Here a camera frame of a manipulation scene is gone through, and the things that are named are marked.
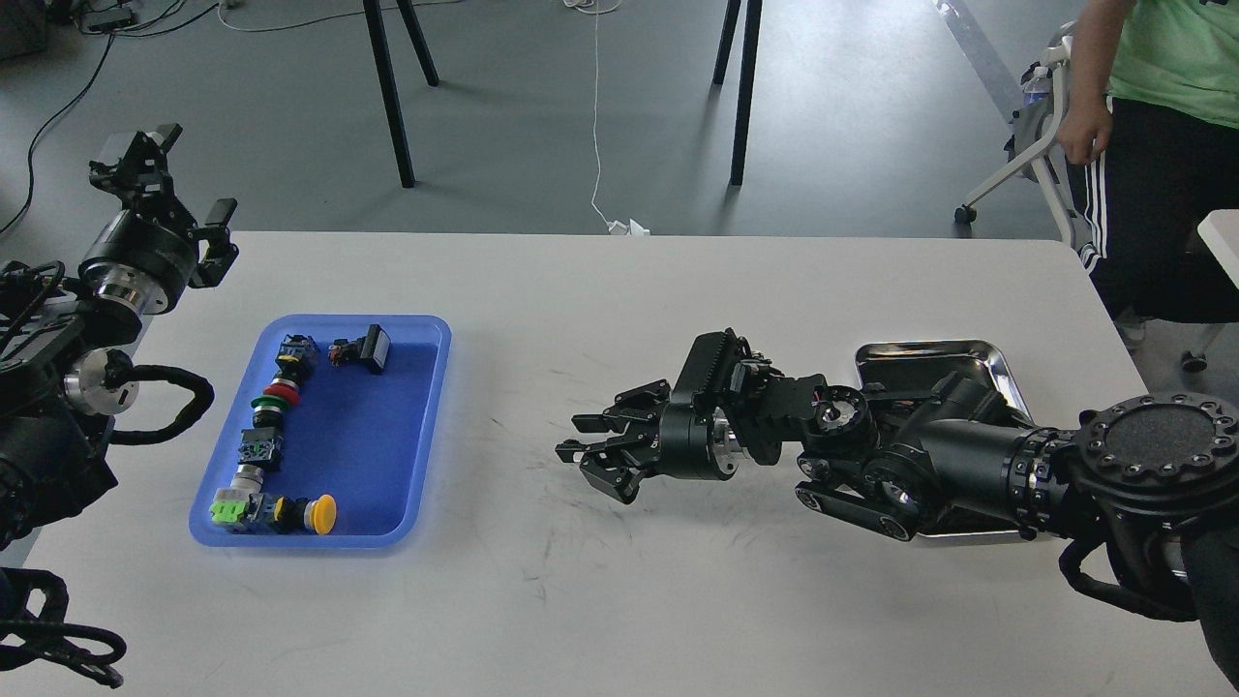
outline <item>chair wheel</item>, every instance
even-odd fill
[[[1183,352],[1183,355],[1178,359],[1178,364],[1186,374],[1198,374],[1209,368],[1209,363],[1206,360],[1204,354],[1197,357],[1191,352]]]

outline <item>person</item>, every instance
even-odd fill
[[[1239,321],[1234,282],[1189,251],[1204,215],[1239,208],[1239,2],[1088,0],[1069,97],[1057,137],[1092,230],[1080,259],[1120,331]]]

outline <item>black cable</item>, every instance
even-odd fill
[[[172,423],[159,431],[115,431],[112,433],[113,446],[152,446],[181,436],[207,413],[216,400],[216,391],[207,379],[193,375],[183,369],[171,366],[134,366],[121,378],[123,383],[165,381],[183,387],[193,394]]]
[[[94,72],[90,74],[90,79],[85,83],[85,87],[82,88],[82,92],[78,92],[68,104],[61,106],[61,110],[56,111],[50,119],[43,121],[43,125],[38,126],[38,130],[35,132],[35,137],[30,140],[30,147],[26,149],[26,171],[30,175],[30,186],[26,187],[26,202],[21,204],[17,214],[15,214],[9,222],[4,223],[4,227],[0,227],[0,234],[9,232],[9,228],[11,228],[19,219],[21,219],[22,215],[26,214],[26,210],[30,209],[31,201],[35,199],[35,146],[38,145],[40,136],[43,135],[43,131],[47,130],[47,128],[52,125],[56,119],[76,106],[77,103],[85,97],[85,93],[94,84],[95,78],[99,77],[99,71],[103,69],[103,62],[108,59],[108,53],[112,52],[112,43],[114,40],[115,36],[108,36],[108,45],[103,48],[103,56],[99,57],[99,64],[94,67]]]
[[[173,31],[176,31],[178,28],[183,28],[183,27],[187,27],[187,26],[192,25],[193,22],[201,20],[202,17],[204,17],[208,14],[211,14],[212,11],[214,11],[214,9],[218,7],[218,6],[219,6],[219,2],[213,2],[206,10],[202,10],[197,15],[193,15],[188,20],[185,20],[183,22],[181,22],[181,24],[178,24],[178,25],[176,25],[176,26],[173,26],[171,28],[165,28],[165,30],[161,30],[161,31],[152,31],[150,33],[115,33],[113,36],[119,36],[121,38],[150,38],[152,36],[164,36],[165,33],[172,33]]]
[[[99,644],[107,646],[107,654],[92,654],[79,646],[74,646],[77,650],[74,661],[89,666],[107,666],[109,664],[115,664],[125,656],[126,651],[125,640],[121,639],[119,634],[84,624],[69,624],[40,619],[0,620],[0,635],[4,634],[16,634],[27,641],[31,639],[41,641],[48,638],[64,640],[84,639],[87,641],[98,641]],[[22,649],[22,646],[6,647]],[[32,646],[26,646],[25,649],[40,654],[41,657],[46,657],[47,654],[67,654],[67,651],[46,651]]]
[[[103,36],[105,33],[115,33],[116,36],[124,36],[124,35],[126,35],[129,32],[141,31],[144,28],[150,28],[150,27],[157,25],[159,22],[166,20],[167,17],[171,17],[172,15],[175,15],[175,14],[180,12],[181,10],[183,10],[185,9],[185,4],[187,1],[188,0],[173,0],[166,7],[164,7],[164,11],[161,11],[159,15],[156,15],[155,19],[146,20],[145,22],[139,22],[139,24],[135,24],[135,25],[125,26],[125,27],[114,28],[112,31],[88,31],[82,25],[83,25],[83,22],[85,20],[87,15],[98,15],[100,12],[107,12],[108,10],[114,10],[116,7],[123,6],[124,5],[123,2],[113,2],[112,5],[108,5],[107,7],[102,7],[102,9],[98,9],[98,10],[94,9],[94,7],[92,7],[92,6],[89,6],[89,5],[83,5],[81,7],[81,10],[77,12],[77,15],[74,16],[74,22],[73,24],[77,25],[78,33],[81,33],[83,36]]]
[[[41,266],[26,269],[26,272],[31,274],[40,274],[42,271],[50,271],[52,269],[56,269],[56,272],[52,274],[52,277],[47,282],[47,285],[45,285],[43,288],[35,295],[33,300],[31,300],[30,303],[27,303],[21,312],[17,312],[17,316],[10,319],[9,328],[4,332],[4,336],[0,336],[0,357],[4,355],[5,348],[9,347],[9,342],[12,340],[15,336],[17,336],[17,333],[21,331],[21,327],[25,326],[27,321],[30,321],[30,317],[32,317],[35,312],[37,312],[38,308],[43,306],[43,302],[46,302],[47,298],[51,297],[52,291],[55,291],[59,286],[61,281],[64,280],[64,261],[51,261]]]

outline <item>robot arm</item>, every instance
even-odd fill
[[[1239,688],[1239,410],[1180,394],[1080,415],[1080,428],[1027,423],[1002,396],[957,374],[932,390],[789,379],[730,328],[693,344],[674,389],[653,383],[572,418],[603,442],[556,453],[632,504],[649,477],[727,480],[747,456],[799,443],[809,510],[908,541],[968,511],[1021,537],[1070,539],[1059,568],[1075,591],[1154,619],[1198,617]],[[1080,562],[1104,546],[1118,586]]]
[[[90,183],[121,202],[78,276],[64,264],[0,264],[0,550],[35,527],[76,516],[116,485],[110,446],[162,443],[211,406],[211,385],[169,366],[134,366],[120,345],[135,344],[144,314],[172,310],[190,287],[217,285],[237,258],[228,240],[234,199],[221,199],[198,225],[172,188],[167,151],[176,124],[109,139],[90,162]],[[206,251],[199,246],[206,243]],[[141,383],[165,381],[193,399],[167,427],[115,431],[115,416]],[[46,595],[36,617],[32,591]],[[124,655],[115,634],[64,623],[64,583],[48,572],[0,569],[0,670],[36,659],[58,662],[118,687],[110,666]],[[90,654],[69,639],[109,647]]]

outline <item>white cable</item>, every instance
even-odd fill
[[[616,4],[612,5],[611,7],[607,7],[606,10],[595,10],[591,12],[586,10],[586,7],[592,7],[593,0],[564,0],[565,7],[571,7],[577,12],[582,12],[586,15],[610,15],[611,12],[618,10],[620,5],[623,5],[623,0],[616,0]]]
[[[463,0],[421,0],[420,2],[414,2],[413,6],[414,7],[421,7],[424,5],[455,5],[456,2],[463,2]],[[395,10],[395,9],[396,9],[395,6],[392,6],[392,7],[382,7],[380,10],[384,11],[384,12],[387,12],[388,10]],[[304,22],[297,22],[297,24],[286,25],[286,26],[245,27],[245,26],[234,26],[234,25],[228,24],[228,20],[224,19],[224,5],[223,5],[223,2],[221,2],[219,6],[216,7],[216,15],[219,17],[219,24],[224,25],[225,27],[228,27],[228,28],[230,28],[233,31],[244,31],[244,32],[249,32],[249,33],[263,33],[263,32],[266,32],[266,31],[284,31],[286,28],[299,28],[299,27],[304,27],[304,26],[316,25],[318,22],[325,22],[327,20],[338,20],[338,19],[342,19],[342,17],[353,17],[353,16],[364,15],[364,14],[366,14],[364,10],[358,10],[356,12],[343,12],[343,14],[339,14],[339,15],[330,15],[330,16],[326,16],[326,17],[318,17],[316,20],[307,20],[307,21],[304,21]]]
[[[602,154],[598,151],[598,83],[601,82],[601,69],[598,67],[598,15],[593,12],[593,157],[598,162],[598,175],[593,178],[593,194],[590,196],[590,206],[602,218],[602,224],[611,225],[611,220],[598,209],[598,184],[602,183]]]

